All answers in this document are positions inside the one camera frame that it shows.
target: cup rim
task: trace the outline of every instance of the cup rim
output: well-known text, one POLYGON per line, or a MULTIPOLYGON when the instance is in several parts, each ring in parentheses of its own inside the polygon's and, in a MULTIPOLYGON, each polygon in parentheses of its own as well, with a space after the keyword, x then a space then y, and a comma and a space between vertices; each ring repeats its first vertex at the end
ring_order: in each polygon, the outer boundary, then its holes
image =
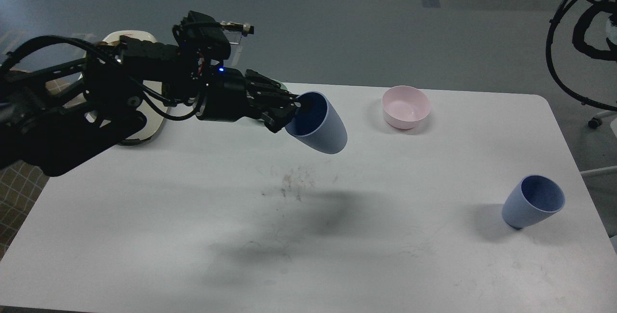
POLYGON ((521 195, 523 196, 523 199, 525 200, 525 202, 528 205, 530 205, 532 208, 535 208, 536 210, 539 210, 540 212, 555 214, 555 213, 559 212, 560 210, 562 210, 563 207, 566 205, 566 197, 565 197, 565 195, 563 193, 562 188, 559 185, 557 185, 557 183, 555 183, 552 179, 550 179, 548 177, 545 177, 545 176, 542 176, 542 175, 528 175, 526 177, 523 177, 523 179, 521 179, 521 182, 519 183, 518 189, 520 190, 521 195), (554 209, 554 210, 544 210, 544 209, 540 209, 540 208, 536 207, 535 205, 531 204, 531 202, 527 199, 527 196, 525 196, 525 193, 523 192, 523 183, 527 179, 529 179, 530 177, 539 177, 541 179, 544 179, 549 184, 551 184, 554 188, 557 188, 558 195, 561 197, 560 198, 561 205, 560 205, 559 208, 554 209))
POLYGON ((330 101, 328 101, 328 99, 326 98, 326 96, 322 93, 320 93, 319 91, 306 91, 306 93, 302 93, 300 95, 298 95, 297 98, 300 98, 300 96, 306 95, 306 94, 318 94, 320 96, 323 97, 323 99, 326 101, 326 115, 324 115, 322 122, 319 124, 319 126, 317 126, 317 128, 315 128, 315 130, 306 133, 306 135, 293 135, 292 133, 289 133, 290 135, 292 135, 293 137, 297 137, 297 138, 303 138, 303 137, 308 137, 312 134, 314 134, 315 132, 319 131, 320 128, 322 128, 323 124, 326 122, 326 119, 328 118, 328 115, 330 115, 330 106, 328 106, 328 104, 330 103, 330 101))

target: bowl rim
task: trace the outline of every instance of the bowl rim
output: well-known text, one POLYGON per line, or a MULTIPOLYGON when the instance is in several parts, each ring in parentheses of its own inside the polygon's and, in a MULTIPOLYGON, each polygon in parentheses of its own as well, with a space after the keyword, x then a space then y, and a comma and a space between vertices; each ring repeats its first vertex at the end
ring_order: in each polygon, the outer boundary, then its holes
POLYGON ((389 88, 388 90, 386 90, 386 91, 385 91, 385 93, 381 96, 381 108, 382 108, 382 109, 383 109, 383 111, 385 111, 385 113, 386 113, 386 114, 388 114, 391 118, 396 119, 396 120, 398 120, 398 121, 400 121, 400 122, 419 122, 419 121, 421 121, 421 120, 425 119, 426 117, 428 117, 428 115, 430 114, 430 109, 431 109, 431 106, 430 106, 430 100, 428 99, 428 97, 426 96, 426 94, 425 94, 425 93, 423 93, 420 89, 417 89, 416 87, 412 87, 412 86, 408 86, 408 85, 397 85, 397 86, 390 87, 390 88, 389 88), (411 90, 411 91, 416 91, 419 95, 421 95, 421 98, 423 98, 423 99, 425 100, 426 104, 428 105, 428 110, 426 111, 426 114, 425 114, 423 117, 418 118, 418 119, 416 119, 416 120, 403 120, 403 119, 401 119, 401 118, 395 117, 394 115, 390 114, 390 112, 386 109, 386 105, 384 104, 384 97, 386 97, 386 94, 387 94, 387 93, 394 92, 394 91, 396 91, 396 89, 408 89, 408 90, 411 90))

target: chair wheel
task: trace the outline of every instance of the chair wheel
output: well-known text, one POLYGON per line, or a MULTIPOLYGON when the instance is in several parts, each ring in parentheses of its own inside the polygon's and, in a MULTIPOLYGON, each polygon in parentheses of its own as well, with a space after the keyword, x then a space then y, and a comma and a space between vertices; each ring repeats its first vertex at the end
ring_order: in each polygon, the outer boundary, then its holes
POLYGON ((587 126, 589 126, 590 128, 599 128, 601 124, 602 124, 602 119, 592 118, 587 123, 587 126))

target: light blue cup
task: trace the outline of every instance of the light blue cup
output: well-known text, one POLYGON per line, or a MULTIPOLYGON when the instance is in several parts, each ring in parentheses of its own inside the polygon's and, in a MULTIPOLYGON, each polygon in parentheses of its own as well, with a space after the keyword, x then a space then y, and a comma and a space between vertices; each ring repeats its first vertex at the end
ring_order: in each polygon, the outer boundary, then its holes
POLYGON ((345 125, 328 99, 317 91, 298 96, 302 107, 285 130, 300 142, 324 153, 338 153, 347 144, 345 125))
POLYGON ((534 225, 559 212, 566 199, 561 188, 547 177, 524 177, 503 204, 503 220, 513 228, 534 225))

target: gray floor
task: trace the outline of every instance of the gray floor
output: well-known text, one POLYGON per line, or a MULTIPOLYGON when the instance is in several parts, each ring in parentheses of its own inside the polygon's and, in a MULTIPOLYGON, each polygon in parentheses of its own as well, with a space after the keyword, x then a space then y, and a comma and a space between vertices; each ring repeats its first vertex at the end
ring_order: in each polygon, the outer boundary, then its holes
MULTIPOLYGON (((617 165, 608 126, 590 130, 597 111, 569 98, 544 60, 549 19, 561 0, 2 0, 0 51, 39 34, 102 39, 141 29, 174 43, 170 28, 196 10, 218 20, 249 21, 240 68, 289 82, 528 93, 545 97, 581 170, 617 165)), ((571 47, 573 8, 555 38, 562 79, 591 98, 614 104, 617 67, 571 47)), ((588 39, 604 47, 604 20, 588 39)), ((26 61, 34 68, 73 56, 49 49, 26 61)), ((615 175, 588 179, 609 235, 617 234, 615 175)))

